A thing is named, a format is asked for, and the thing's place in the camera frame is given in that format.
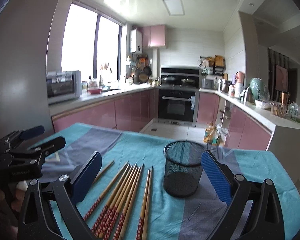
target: container of nuts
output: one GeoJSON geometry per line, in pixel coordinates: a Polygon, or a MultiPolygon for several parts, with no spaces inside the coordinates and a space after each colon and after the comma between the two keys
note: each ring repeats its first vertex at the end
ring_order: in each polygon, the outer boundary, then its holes
{"type": "Polygon", "coordinates": [[[278,117],[284,118],[284,114],[287,111],[287,107],[285,104],[280,102],[273,102],[271,106],[271,114],[276,115],[278,117]]]}

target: floor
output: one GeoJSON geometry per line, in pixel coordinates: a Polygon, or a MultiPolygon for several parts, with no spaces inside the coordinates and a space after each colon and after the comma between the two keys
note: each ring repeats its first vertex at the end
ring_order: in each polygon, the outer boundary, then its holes
{"type": "Polygon", "coordinates": [[[143,133],[174,140],[191,140],[202,143],[204,128],[174,124],[152,123],[143,133]]]}

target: mesh pen holder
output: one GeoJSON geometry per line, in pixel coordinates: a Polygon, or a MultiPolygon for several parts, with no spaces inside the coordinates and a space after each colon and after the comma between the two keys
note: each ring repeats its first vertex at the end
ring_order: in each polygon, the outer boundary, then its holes
{"type": "Polygon", "coordinates": [[[175,141],[165,146],[163,188],[169,195],[184,198],[196,192],[202,174],[201,155],[206,149],[191,141],[175,141]]]}

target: chopstick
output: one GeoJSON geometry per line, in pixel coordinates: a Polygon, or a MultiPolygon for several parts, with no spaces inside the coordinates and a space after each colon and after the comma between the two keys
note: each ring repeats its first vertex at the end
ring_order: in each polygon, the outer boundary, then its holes
{"type": "Polygon", "coordinates": [[[120,187],[122,185],[122,183],[124,182],[124,180],[129,176],[129,172],[131,171],[132,166],[128,165],[126,170],[124,171],[124,173],[122,174],[120,180],[118,181],[118,184],[115,186],[114,190],[112,191],[110,197],[108,198],[108,201],[106,202],[105,206],[103,207],[99,217],[97,218],[96,222],[94,223],[91,231],[94,232],[95,230],[97,230],[99,224],[102,222],[106,212],[109,209],[109,206],[111,205],[113,199],[115,198],[116,194],[118,193],[118,191],[120,190],[120,187]]]}
{"type": "Polygon", "coordinates": [[[149,218],[149,208],[150,208],[150,198],[151,198],[151,182],[152,182],[152,171],[153,166],[150,170],[150,179],[149,179],[149,185],[148,185],[148,196],[147,196],[147,202],[146,202],[146,212],[145,212],[145,221],[143,223],[143,231],[142,231],[142,240],[147,240],[147,230],[148,230],[148,218],[149,218]]]}
{"type": "Polygon", "coordinates": [[[124,233],[125,233],[125,230],[127,228],[127,224],[129,222],[132,206],[133,206],[134,200],[136,198],[140,177],[141,177],[141,174],[143,172],[143,166],[144,165],[142,165],[142,167],[140,168],[140,172],[138,174],[137,181],[134,182],[134,184],[131,188],[131,191],[129,192],[127,201],[124,205],[122,214],[121,214],[120,219],[119,219],[117,229],[114,233],[113,240],[118,240],[119,238],[123,239],[123,237],[124,237],[124,233]]]}
{"type": "Polygon", "coordinates": [[[106,223],[103,225],[103,228],[101,230],[101,232],[99,233],[99,238],[103,238],[104,234],[107,232],[109,225],[112,221],[112,218],[114,217],[114,214],[118,208],[119,203],[121,202],[121,199],[123,198],[128,185],[130,184],[130,181],[133,179],[134,175],[135,175],[135,171],[138,169],[137,164],[134,165],[132,172],[129,175],[128,180],[126,181],[125,185],[123,186],[122,191],[120,192],[119,197],[117,198],[116,203],[114,204],[114,206],[112,206],[111,208],[109,208],[109,210],[111,209],[111,212],[109,214],[109,216],[107,217],[106,223]]]}
{"type": "Polygon", "coordinates": [[[110,162],[106,167],[104,167],[104,169],[98,173],[98,175],[96,176],[96,178],[94,179],[94,181],[92,182],[92,185],[98,180],[100,179],[100,177],[107,171],[107,169],[110,168],[110,166],[114,164],[114,159],[112,162],[110,162]]]}
{"type": "Polygon", "coordinates": [[[106,187],[106,189],[100,194],[100,196],[98,197],[98,199],[95,201],[95,203],[91,206],[91,208],[88,210],[88,212],[84,215],[83,220],[86,221],[91,214],[93,213],[93,211],[96,209],[96,207],[98,206],[98,204],[100,203],[100,201],[105,197],[105,195],[108,193],[108,191],[110,190],[110,188],[112,187],[112,185],[115,183],[115,181],[118,179],[118,177],[120,176],[120,174],[122,173],[122,171],[124,170],[124,168],[128,165],[128,162],[126,162],[122,168],[118,171],[118,173],[114,176],[114,178],[110,181],[110,183],[108,184],[108,186],[106,187]]]}
{"type": "Polygon", "coordinates": [[[108,205],[107,205],[106,214],[104,215],[104,217],[103,217],[102,220],[100,221],[100,224],[99,224],[98,226],[96,226],[96,227],[98,227],[98,228],[96,228],[96,229],[95,229],[95,232],[94,232],[94,235],[95,235],[96,237],[98,237],[98,236],[100,235],[100,233],[103,232],[103,228],[104,228],[104,226],[105,226],[105,224],[106,224],[106,222],[107,222],[107,220],[108,220],[108,218],[109,218],[109,216],[110,216],[110,213],[111,213],[111,211],[112,211],[112,209],[113,209],[115,203],[117,202],[117,200],[118,200],[118,198],[119,198],[119,195],[121,194],[124,185],[126,184],[127,180],[129,179],[130,174],[132,174],[132,171],[134,170],[135,166],[136,166],[136,165],[134,165],[133,167],[130,166],[129,171],[128,171],[126,177],[124,178],[122,184],[120,185],[118,191],[117,191],[116,194],[114,195],[114,198],[112,199],[112,201],[110,202],[110,204],[107,203],[108,205]]]}
{"type": "Polygon", "coordinates": [[[141,213],[140,213],[140,218],[139,218],[136,240],[141,240],[141,237],[142,237],[143,222],[144,222],[144,217],[145,217],[145,212],[146,212],[146,202],[147,202],[147,196],[148,196],[149,180],[150,180],[150,169],[148,170],[146,188],[145,188],[145,193],[143,195],[143,201],[142,201],[142,206],[141,206],[141,213]]]}
{"type": "Polygon", "coordinates": [[[119,213],[121,212],[121,209],[123,208],[123,203],[126,201],[127,197],[130,195],[130,192],[133,191],[133,185],[135,185],[135,183],[137,182],[137,178],[140,173],[140,170],[141,170],[141,168],[137,168],[135,170],[135,172],[134,172],[133,176],[131,177],[131,180],[124,192],[124,195],[122,196],[122,199],[120,200],[120,203],[119,203],[117,209],[116,210],[113,209],[113,211],[115,210],[115,212],[114,212],[113,218],[109,224],[109,228],[108,228],[107,232],[105,233],[103,240],[109,240],[112,230],[114,228],[114,225],[117,222],[117,219],[119,217],[119,213]]]}

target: metal bolt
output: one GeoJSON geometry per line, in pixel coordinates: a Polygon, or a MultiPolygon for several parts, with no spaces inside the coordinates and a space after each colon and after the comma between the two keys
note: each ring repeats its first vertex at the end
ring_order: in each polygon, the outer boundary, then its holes
{"type": "Polygon", "coordinates": [[[66,181],[68,179],[68,175],[61,175],[60,177],[59,177],[59,180],[60,181],[66,181]]]}
{"type": "Polygon", "coordinates": [[[235,176],[235,179],[238,180],[238,181],[243,181],[244,180],[244,176],[242,176],[241,174],[237,174],[235,176]]]}
{"type": "Polygon", "coordinates": [[[266,179],[266,184],[268,184],[269,186],[271,186],[273,184],[273,181],[271,179],[266,179]]]}
{"type": "Polygon", "coordinates": [[[33,185],[37,184],[37,182],[38,182],[38,181],[37,181],[36,179],[33,179],[33,180],[30,181],[30,185],[33,186],[33,185]]]}

